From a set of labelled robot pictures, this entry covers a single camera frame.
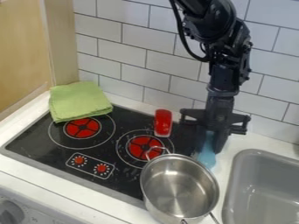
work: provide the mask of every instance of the black stovetop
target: black stovetop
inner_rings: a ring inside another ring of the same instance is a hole
[[[154,136],[153,121],[153,116],[118,107],[109,115],[59,124],[47,114],[5,149],[141,200],[146,150],[159,145],[190,156],[196,146],[196,127],[174,123],[171,136],[160,138]],[[161,154],[153,150],[149,155]]]

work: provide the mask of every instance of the white countertop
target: white countertop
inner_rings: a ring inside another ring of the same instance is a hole
[[[107,96],[116,105],[144,113],[154,114],[157,109],[157,107],[149,104],[117,95],[107,94]],[[1,121],[0,147],[46,113],[48,111],[48,100],[49,93],[47,92]],[[179,114],[174,113],[174,119],[177,120],[178,118]],[[217,164],[212,169],[220,186],[219,203],[213,212],[221,223],[221,208],[226,194],[226,185],[232,160],[235,154],[245,149],[260,149],[288,158],[299,159],[298,145],[284,143],[253,133],[248,133],[246,136],[231,136],[225,149],[217,155]],[[63,213],[78,218],[85,223],[156,223],[147,211],[139,207],[110,198],[107,195],[82,185],[74,184],[3,155],[0,155],[0,172],[6,172],[11,175],[11,178],[7,178],[4,181],[5,183],[0,181],[0,185],[9,187],[16,193],[21,193],[31,200],[59,209]],[[206,217],[200,224],[214,224],[214,222],[210,217]]]

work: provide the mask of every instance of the wooden cabinet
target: wooden cabinet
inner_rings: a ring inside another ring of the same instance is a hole
[[[77,80],[72,0],[0,3],[0,120],[50,86]]]

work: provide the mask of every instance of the folded towel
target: folded towel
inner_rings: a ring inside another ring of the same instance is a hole
[[[112,112],[101,89],[90,81],[51,88],[50,112],[56,123]]]

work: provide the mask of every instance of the sink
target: sink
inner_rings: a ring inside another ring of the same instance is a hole
[[[236,155],[222,220],[224,224],[299,224],[299,161],[263,150]]]

